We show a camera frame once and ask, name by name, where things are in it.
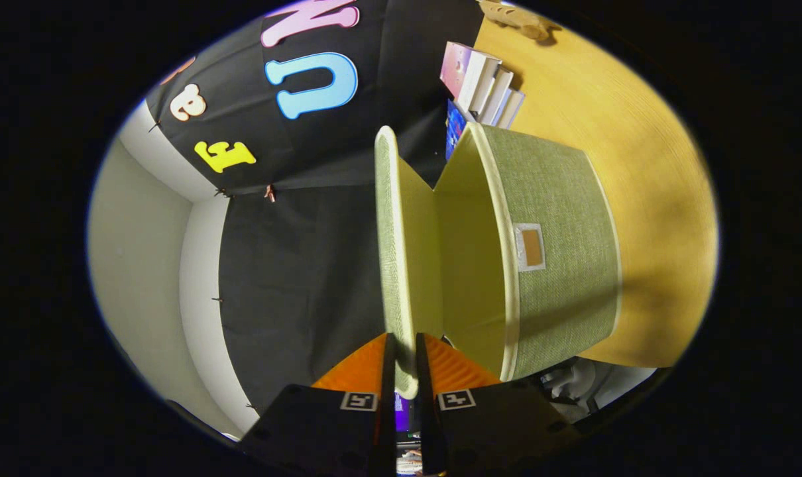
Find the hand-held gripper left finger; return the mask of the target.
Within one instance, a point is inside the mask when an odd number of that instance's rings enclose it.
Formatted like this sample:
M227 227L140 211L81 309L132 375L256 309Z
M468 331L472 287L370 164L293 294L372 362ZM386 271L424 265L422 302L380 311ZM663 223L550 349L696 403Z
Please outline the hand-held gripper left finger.
M383 333L312 386L288 384L239 441L274 476L394 476L396 339Z

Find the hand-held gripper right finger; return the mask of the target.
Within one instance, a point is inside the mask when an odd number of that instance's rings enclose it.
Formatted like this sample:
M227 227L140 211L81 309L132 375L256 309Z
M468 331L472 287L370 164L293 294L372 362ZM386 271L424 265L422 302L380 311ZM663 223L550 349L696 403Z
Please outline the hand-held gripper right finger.
M497 380L427 333L416 370L426 476L518 476L581 440L537 384Z

